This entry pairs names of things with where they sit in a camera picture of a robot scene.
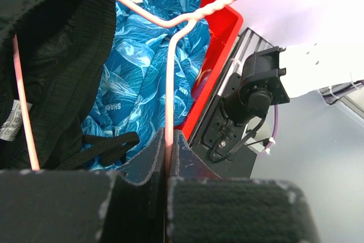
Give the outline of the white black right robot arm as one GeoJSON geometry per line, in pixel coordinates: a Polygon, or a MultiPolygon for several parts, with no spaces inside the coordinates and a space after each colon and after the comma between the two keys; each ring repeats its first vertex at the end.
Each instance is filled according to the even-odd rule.
{"type": "Polygon", "coordinates": [[[363,50],[335,44],[276,46],[251,54],[240,79],[220,105],[223,118],[239,125],[311,91],[361,82],[363,50]]]}

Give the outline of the black shorts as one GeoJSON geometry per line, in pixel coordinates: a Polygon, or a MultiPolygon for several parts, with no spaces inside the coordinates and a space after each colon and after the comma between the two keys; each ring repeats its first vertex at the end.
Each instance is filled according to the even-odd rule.
{"type": "Polygon", "coordinates": [[[136,133],[83,133],[116,27],[114,0],[1,0],[1,168],[31,166],[16,84],[18,41],[24,91],[41,168],[74,170],[126,158],[136,133]]]}

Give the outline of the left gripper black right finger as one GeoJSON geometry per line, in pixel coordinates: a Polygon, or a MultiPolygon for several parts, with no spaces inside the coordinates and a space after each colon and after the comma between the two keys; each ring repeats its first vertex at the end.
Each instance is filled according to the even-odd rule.
{"type": "Polygon", "coordinates": [[[220,178],[174,132],[168,242],[319,242],[304,192],[292,182],[220,178]]]}

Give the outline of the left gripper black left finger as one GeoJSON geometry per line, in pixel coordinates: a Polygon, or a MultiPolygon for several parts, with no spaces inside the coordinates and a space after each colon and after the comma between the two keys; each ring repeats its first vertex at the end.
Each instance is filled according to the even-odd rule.
{"type": "Polygon", "coordinates": [[[164,145],[119,171],[1,171],[1,241],[163,242],[164,145]]]}

